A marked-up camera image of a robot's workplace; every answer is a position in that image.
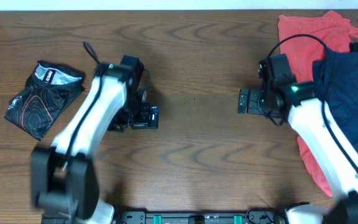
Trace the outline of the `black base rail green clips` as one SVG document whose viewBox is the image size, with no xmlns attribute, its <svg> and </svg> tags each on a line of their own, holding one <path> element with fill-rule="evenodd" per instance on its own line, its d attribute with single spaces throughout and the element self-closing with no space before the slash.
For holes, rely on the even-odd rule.
<svg viewBox="0 0 358 224">
<path fill-rule="evenodd" d="M 95 224 L 286 224 L 283 211 L 250 209 L 246 212 L 116 212 L 111 218 L 96 217 L 75 220 L 74 223 Z"/>
</svg>

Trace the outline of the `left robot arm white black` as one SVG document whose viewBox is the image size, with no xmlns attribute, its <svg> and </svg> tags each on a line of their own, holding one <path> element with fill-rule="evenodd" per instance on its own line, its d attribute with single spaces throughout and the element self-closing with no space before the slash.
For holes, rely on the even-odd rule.
<svg viewBox="0 0 358 224">
<path fill-rule="evenodd" d="M 158 108 L 139 82 L 146 73 L 138 58 L 103 62 L 94 71 L 89 95 L 49 148 L 31 155 L 32 204 L 45 211 L 42 223 L 103 223 L 114 220 L 114 207 L 99 197 L 94 167 L 106 131 L 156 129 Z"/>
</svg>

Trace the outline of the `red orange shirt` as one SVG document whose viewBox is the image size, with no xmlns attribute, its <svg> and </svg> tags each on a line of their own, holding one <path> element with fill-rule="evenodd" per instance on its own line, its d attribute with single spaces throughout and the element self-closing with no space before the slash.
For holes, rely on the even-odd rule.
<svg viewBox="0 0 358 224">
<path fill-rule="evenodd" d="M 350 19 L 329 11 L 321 17 L 279 16 L 279 39 L 299 34 L 280 45 L 280 52 L 288 57 L 290 68 L 299 83 L 312 81 L 313 62 L 325 56 L 324 47 L 317 40 L 306 35 L 313 35 L 322 40 L 336 52 L 350 51 L 351 38 L 358 38 L 358 27 Z"/>
</svg>

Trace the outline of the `black printed jersey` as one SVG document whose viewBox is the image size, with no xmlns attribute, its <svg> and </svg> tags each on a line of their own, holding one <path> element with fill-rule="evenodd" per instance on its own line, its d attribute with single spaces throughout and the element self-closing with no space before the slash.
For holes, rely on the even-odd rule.
<svg viewBox="0 0 358 224">
<path fill-rule="evenodd" d="M 85 72 L 39 60 L 24 89 L 10 101 L 4 118 L 40 141 L 85 90 L 84 80 Z"/>
</svg>

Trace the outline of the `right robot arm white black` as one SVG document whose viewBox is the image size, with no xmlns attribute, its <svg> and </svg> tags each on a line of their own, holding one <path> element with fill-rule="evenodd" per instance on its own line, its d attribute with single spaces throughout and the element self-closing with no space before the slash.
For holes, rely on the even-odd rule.
<svg viewBox="0 0 358 224">
<path fill-rule="evenodd" d="M 275 223 L 358 223 L 358 153 L 328 104 L 315 95 L 313 82 L 241 89 L 237 112 L 263 115 L 276 126 L 288 123 L 308 145 L 331 189 L 333 208 L 292 205 L 275 215 Z"/>
</svg>

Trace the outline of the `navy blue garment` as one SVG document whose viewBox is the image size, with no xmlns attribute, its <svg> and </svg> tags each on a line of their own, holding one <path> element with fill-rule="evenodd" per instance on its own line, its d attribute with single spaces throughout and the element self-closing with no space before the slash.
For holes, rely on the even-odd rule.
<svg viewBox="0 0 358 224">
<path fill-rule="evenodd" d="M 358 52 L 333 52 L 314 61 L 312 71 L 318 98 L 358 153 Z"/>
</svg>

